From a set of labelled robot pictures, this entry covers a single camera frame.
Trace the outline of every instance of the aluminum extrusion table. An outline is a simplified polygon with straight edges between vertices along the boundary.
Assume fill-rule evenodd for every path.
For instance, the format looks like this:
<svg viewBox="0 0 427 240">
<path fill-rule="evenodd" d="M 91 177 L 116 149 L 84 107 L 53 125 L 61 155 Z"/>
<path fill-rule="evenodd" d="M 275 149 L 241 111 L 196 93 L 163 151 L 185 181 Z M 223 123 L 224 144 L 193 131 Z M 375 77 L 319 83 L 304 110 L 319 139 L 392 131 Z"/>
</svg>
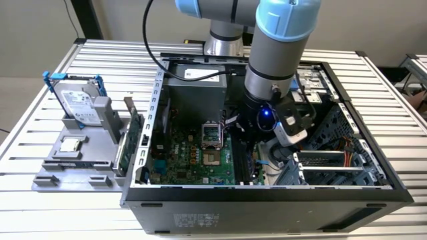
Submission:
<svg viewBox="0 0 427 240">
<path fill-rule="evenodd" d="M 200 44 L 151 44 L 160 52 L 201 54 Z M 338 76 L 356 110 L 415 203 L 350 234 L 326 239 L 427 239 L 427 124 L 372 64 L 354 51 L 307 49 L 303 61 L 324 61 Z M 101 74 L 112 107 L 128 115 L 123 97 L 145 113 L 157 66 L 140 42 L 87 40 L 71 47 L 55 72 Z M 157 239 L 144 236 L 132 212 L 120 209 L 120 193 L 39 193 L 35 174 L 60 134 L 63 110 L 44 87 L 0 146 L 0 238 Z M 175 239 L 315 239 L 318 234 L 167 235 Z"/>
<path fill-rule="evenodd" d="M 427 55 L 407 54 L 400 67 L 406 67 L 420 83 L 427 86 Z"/>
</svg>

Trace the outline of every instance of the black cable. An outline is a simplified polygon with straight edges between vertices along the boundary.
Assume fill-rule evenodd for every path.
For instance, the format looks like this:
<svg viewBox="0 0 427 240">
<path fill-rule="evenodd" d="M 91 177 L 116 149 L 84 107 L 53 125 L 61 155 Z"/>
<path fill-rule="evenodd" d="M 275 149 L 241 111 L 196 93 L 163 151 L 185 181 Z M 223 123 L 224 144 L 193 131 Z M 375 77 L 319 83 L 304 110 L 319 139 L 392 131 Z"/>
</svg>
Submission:
<svg viewBox="0 0 427 240">
<path fill-rule="evenodd" d="M 400 91 L 400 94 L 403 94 L 403 91 L 406 90 L 406 87 L 407 87 L 407 84 L 408 84 L 408 81 L 410 81 L 410 78 L 412 76 L 412 73 L 410 73 L 406 77 L 406 82 L 403 84 L 403 88 L 402 88 L 402 91 Z"/>
<path fill-rule="evenodd" d="M 263 164 L 264 166 L 267 166 L 267 167 L 269 167 L 272 170 L 275 170 L 275 171 L 280 171 L 280 169 L 277 169 L 277 168 L 273 168 L 273 166 L 271 166 L 269 164 Z"/>
<path fill-rule="evenodd" d="M 148 55 L 152 59 L 152 61 L 155 62 L 155 64 L 159 66 L 159 68 L 169 75 L 172 76 L 173 78 L 184 81 L 184 82 L 195 82 L 195 81 L 200 81 L 203 79 L 208 79 L 208 78 L 212 78 L 215 76 L 219 76 L 219 75 L 223 75 L 223 74 L 228 74 L 228 75 L 236 75 L 235 72 L 232 71 L 220 71 L 220 72 L 216 72 L 216 73 L 212 73 L 209 75 L 205 75 L 205 76 L 201 76 L 201 77 L 196 77 L 196 78 L 184 78 L 184 77 L 180 77 L 177 75 L 175 75 L 172 72 L 169 72 L 169 70 L 161 65 L 161 63 L 157 61 L 153 53 L 152 53 L 152 50 L 149 49 L 149 46 L 148 46 L 148 40 L 147 40 L 147 18 L 148 18 L 148 12 L 149 12 L 149 8 L 152 7 L 152 3 L 153 3 L 153 0 L 148 0 L 148 3 L 147 3 L 147 7 L 145 7 L 145 11 L 144 11 L 144 15 L 143 15 L 143 19 L 141 19 L 141 37 L 143 37 L 143 41 L 144 41 L 144 45 L 145 45 L 145 49 L 147 49 L 147 52 L 148 52 Z"/>
<path fill-rule="evenodd" d="M 9 134 L 11 132 L 8 130 L 4 130 L 3 128 L 0 128 L 1 132 L 5 132 L 7 134 Z"/>
<path fill-rule="evenodd" d="M 315 109 L 315 106 L 312 105 L 312 103 L 308 101 L 308 97 L 307 97 L 307 94 L 306 94 L 306 87 L 302 85 L 300 75 L 299 75 L 298 72 L 295 73 L 295 79 L 296 79 L 298 87 L 299 87 L 300 92 L 302 92 L 302 96 L 304 97 L 306 103 L 310 105 L 310 108 L 311 108 L 310 117 L 311 117 L 312 120 L 315 120 L 316 119 L 316 115 L 318 115 L 316 109 Z"/>
<path fill-rule="evenodd" d="M 269 160 L 275 161 L 277 164 L 279 164 L 280 162 L 283 162 L 283 161 L 288 161 L 288 160 L 290 160 L 288 157 L 284 156 L 284 154 L 282 153 L 282 151 L 280 151 L 282 148 L 283 148 L 283 147 L 282 147 L 280 143 L 276 142 L 276 143 L 271 146 L 271 148 L 269 148 L 269 150 L 268 150 L 268 158 L 269 158 Z M 275 156 L 275 151 L 276 151 L 276 149 L 279 150 L 279 153 L 280 153 L 280 155 L 284 157 L 284 159 Z"/>
<path fill-rule="evenodd" d="M 79 39 L 79 38 L 80 38 L 79 32 L 77 32 L 77 29 L 76 29 L 76 26 L 75 26 L 75 23 L 73 23 L 73 20 L 72 20 L 72 16 L 69 15 L 68 4 L 67 4 L 67 1 L 65 1 L 65 0 L 64 0 L 64 4 L 65 4 L 65 9 L 67 9 L 67 14 L 68 14 L 69 22 L 71 22 L 71 24 L 72 24 L 72 27 L 73 27 L 73 30 L 75 30 L 75 34 L 77 35 L 77 39 Z"/>
<path fill-rule="evenodd" d="M 332 143 L 335 143 L 336 141 L 339 141 L 339 140 L 342 140 L 342 139 L 343 139 L 342 137 L 332 139 L 332 140 L 328 141 L 326 144 L 323 144 L 323 145 L 318 148 L 318 150 L 323 150 L 324 147 L 327 147 L 328 145 L 331 145 Z"/>
</svg>

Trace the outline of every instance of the floor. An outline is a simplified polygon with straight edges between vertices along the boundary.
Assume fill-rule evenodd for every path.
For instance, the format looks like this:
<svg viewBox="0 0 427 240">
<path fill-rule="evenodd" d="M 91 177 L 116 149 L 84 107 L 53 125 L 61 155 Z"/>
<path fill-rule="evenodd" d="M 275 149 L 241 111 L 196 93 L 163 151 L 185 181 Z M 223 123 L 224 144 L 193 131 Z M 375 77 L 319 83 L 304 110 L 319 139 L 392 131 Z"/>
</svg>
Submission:
<svg viewBox="0 0 427 240">
<path fill-rule="evenodd" d="M 41 87 L 43 79 L 0 77 L 0 128 L 11 131 Z M 0 131 L 0 144 L 8 134 Z"/>
</svg>

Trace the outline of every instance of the light blue joint cap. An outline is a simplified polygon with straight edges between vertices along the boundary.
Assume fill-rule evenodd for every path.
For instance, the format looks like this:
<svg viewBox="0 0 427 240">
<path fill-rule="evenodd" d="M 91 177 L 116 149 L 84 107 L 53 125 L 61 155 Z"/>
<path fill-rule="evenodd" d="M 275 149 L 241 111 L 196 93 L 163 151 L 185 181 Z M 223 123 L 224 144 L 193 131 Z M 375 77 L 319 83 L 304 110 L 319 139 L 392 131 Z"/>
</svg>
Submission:
<svg viewBox="0 0 427 240">
<path fill-rule="evenodd" d="M 200 9 L 199 9 L 199 1 L 197 0 L 175 0 L 176 8 L 188 16 L 195 18 L 201 18 Z"/>
<path fill-rule="evenodd" d="M 256 24 L 261 32 L 280 42 L 308 37 L 316 27 L 322 0 L 260 0 Z"/>
</svg>

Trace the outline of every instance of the motherboard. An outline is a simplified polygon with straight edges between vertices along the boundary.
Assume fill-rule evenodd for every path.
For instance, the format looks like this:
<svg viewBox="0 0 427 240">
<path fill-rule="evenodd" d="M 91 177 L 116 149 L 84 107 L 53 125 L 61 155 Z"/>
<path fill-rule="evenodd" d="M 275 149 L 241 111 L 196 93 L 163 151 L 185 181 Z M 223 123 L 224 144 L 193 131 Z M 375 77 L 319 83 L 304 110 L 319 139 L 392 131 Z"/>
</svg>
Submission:
<svg viewBox="0 0 427 240">
<path fill-rule="evenodd" d="M 204 147 L 201 144 L 212 138 L 219 141 L 212 126 L 195 129 L 173 129 L 171 133 L 171 149 L 167 159 L 153 160 L 151 184 L 161 185 L 237 185 L 232 140 L 227 133 L 221 134 L 221 148 Z M 249 161 L 259 158 L 257 148 Z M 255 184 L 263 185 L 263 173 L 256 176 Z"/>
</svg>

